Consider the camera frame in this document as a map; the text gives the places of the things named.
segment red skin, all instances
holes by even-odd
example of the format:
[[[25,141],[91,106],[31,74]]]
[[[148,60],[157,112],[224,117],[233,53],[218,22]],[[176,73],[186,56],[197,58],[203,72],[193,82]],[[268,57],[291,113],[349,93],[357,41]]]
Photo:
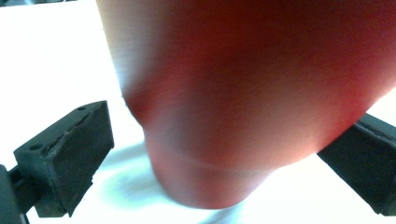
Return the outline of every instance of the red skin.
[[[396,85],[396,1],[98,0],[154,171],[191,206],[246,198]]]

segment white surface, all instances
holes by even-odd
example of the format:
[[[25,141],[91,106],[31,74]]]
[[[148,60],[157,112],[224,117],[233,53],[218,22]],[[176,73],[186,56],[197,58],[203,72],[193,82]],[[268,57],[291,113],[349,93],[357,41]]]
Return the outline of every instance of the white surface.
[[[394,223],[376,215],[318,157],[271,175],[243,203],[210,211],[170,200],[156,181],[141,128],[120,96],[95,3],[0,8],[0,163],[79,105],[108,100],[116,147],[72,218],[36,223]],[[370,113],[396,125],[396,90]]]

